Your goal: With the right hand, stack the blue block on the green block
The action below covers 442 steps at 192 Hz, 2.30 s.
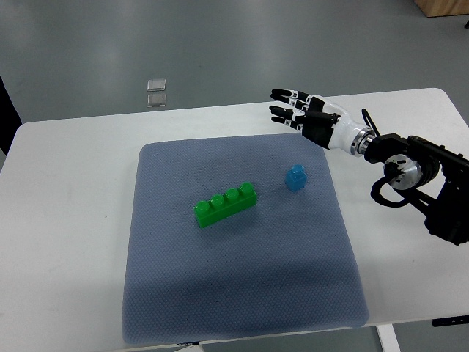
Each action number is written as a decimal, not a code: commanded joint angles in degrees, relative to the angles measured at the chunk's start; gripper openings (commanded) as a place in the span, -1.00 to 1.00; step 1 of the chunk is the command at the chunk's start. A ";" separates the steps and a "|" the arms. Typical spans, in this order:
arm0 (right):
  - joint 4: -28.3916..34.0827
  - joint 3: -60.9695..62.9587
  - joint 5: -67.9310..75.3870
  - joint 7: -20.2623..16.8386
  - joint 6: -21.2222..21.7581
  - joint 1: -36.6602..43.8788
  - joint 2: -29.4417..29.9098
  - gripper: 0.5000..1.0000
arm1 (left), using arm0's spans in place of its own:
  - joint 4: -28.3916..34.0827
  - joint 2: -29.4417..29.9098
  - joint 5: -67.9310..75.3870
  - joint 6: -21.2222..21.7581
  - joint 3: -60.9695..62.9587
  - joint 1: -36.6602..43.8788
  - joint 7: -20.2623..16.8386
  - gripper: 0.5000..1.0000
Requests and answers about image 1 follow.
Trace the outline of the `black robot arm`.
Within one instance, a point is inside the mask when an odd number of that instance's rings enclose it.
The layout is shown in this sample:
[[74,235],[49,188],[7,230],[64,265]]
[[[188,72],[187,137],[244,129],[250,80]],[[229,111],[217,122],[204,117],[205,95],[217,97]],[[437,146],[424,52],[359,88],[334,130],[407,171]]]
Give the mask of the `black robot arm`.
[[372,199],[388,208],[411,204],[425,215],[433,236],[458,246],[468,242],[468,160],[418,136],[390,133],[367,139],[360,153],[383,164]]

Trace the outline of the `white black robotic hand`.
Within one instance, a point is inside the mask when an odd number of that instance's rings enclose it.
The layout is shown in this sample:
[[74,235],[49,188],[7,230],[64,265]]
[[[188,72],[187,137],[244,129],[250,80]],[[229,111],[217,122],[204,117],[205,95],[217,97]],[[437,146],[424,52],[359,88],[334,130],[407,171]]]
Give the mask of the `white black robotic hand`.
[[327,150],[340,149],[354,156],[366,151],[366,143],[376,136],[374,130],[354,121],[341,106],[320,95],[290,89],[274,89],[270,97],[285,103],[271,106],[271,120],[286,125]]

